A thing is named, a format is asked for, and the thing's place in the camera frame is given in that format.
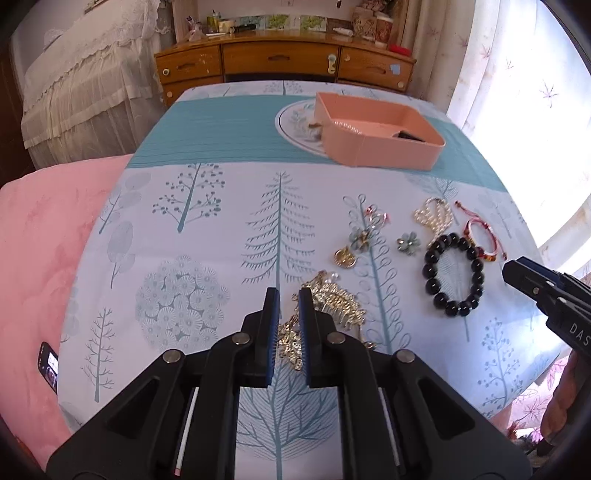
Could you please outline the right hand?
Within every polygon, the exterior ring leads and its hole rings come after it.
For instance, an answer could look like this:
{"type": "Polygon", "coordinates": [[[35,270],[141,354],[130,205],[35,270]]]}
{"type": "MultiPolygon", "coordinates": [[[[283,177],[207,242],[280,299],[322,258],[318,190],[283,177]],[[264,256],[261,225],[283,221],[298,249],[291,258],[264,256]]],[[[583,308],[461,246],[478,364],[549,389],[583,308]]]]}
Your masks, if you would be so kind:
{"type": "Polygon", "coordinates": [[[577,396],[575,368],[578,364],[578,354],[572,351],[562,372],[560,381],[549,401],[541,423],[541,435],[544,441],[553,444],[554,437],[567,422],[567,413],[577,396]]]}

